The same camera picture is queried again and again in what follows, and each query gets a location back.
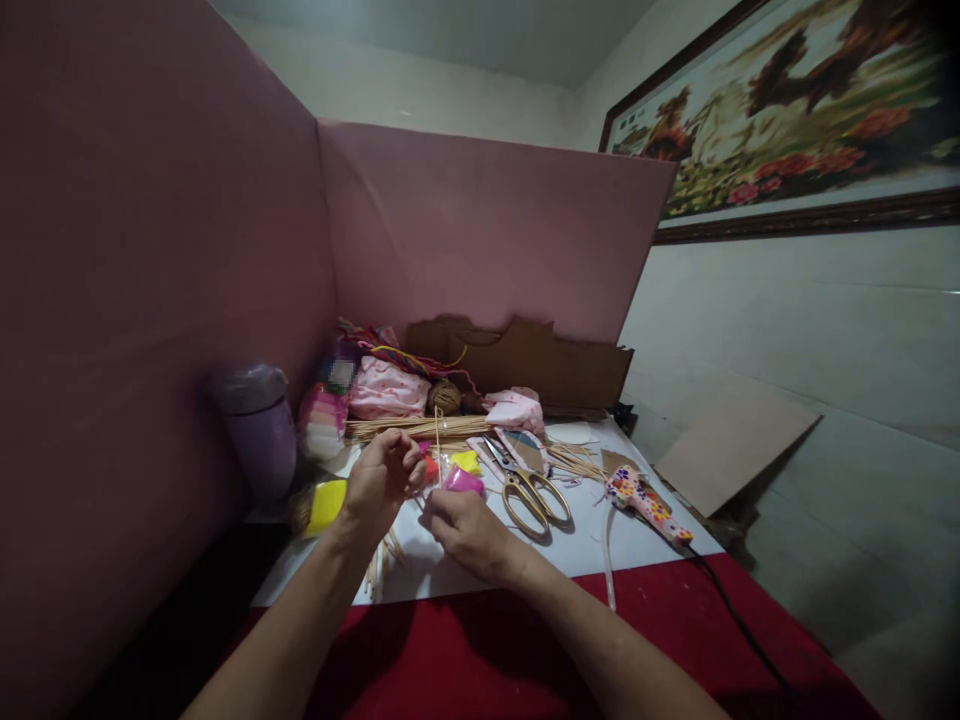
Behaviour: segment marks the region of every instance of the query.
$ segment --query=framed painting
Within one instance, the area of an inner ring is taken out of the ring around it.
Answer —
[[[679,163],[657,243],[960,217],[960,98],[924,0],[743,0],[608,113]]]

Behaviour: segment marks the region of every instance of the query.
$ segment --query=yellow paper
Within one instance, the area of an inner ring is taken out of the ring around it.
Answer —
[[[331,480],[320,483],[313,491],[313,508],[310,510],[310,523],[304,535],[319,535],[333,524],[343,498],[347,494],[346,480]]]
[[[482,472],[480,461],[477,460],[477,454],[473,450],[468,450],[465,453],[455,453],[450,456],[450,459],[471,475],[480,475]]]

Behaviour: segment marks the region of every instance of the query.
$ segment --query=pink partition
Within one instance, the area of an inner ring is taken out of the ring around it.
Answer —
[[[676,166],[320,124],[340,312],[398,326],[514,313],[616,342]]]
[[[335,317],[316,123],[204,0],[0,30],[0,715],[60,714],[246,502],[200,382]]]

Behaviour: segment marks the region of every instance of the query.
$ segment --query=purple water bottle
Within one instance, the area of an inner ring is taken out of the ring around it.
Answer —
[[[283,371],[266,363],[231,369],[215,375],[209,389],[254,496],[279,500],[290,489],[297,466],[297,436]]]

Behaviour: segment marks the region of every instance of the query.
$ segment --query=scissors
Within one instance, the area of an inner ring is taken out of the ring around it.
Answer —
[[[570,506],[567,505],[567,501],[564,499],[563,494],[557,489],[556,485],[543,477],[543,475],[519,467],[510,457],[509,453],[501,450],[497,443],[491,442],[488,438],[484,438],[483,441],[487,444],[487,447],[490,448],[490,453],[493,455],[494,460],[503,468],[503,506],[506,508],[510,519],[516,523],[520,530],[538,542],[546,542],[550,538],[549,523],[569,525],[573,521],[573,516],[570,514]],[[540,495],[537,489],[537,483],[540,483],[540,485],[560,503],[566,517],[561,518],[553,512],[543,496]],[[520,498],[520,501],[526,505],[527,509],[537,519],[537,522],[543,526],[543,530],[537,531],[519,518],[516,511],[510,506],[510,498],[513,496]]]

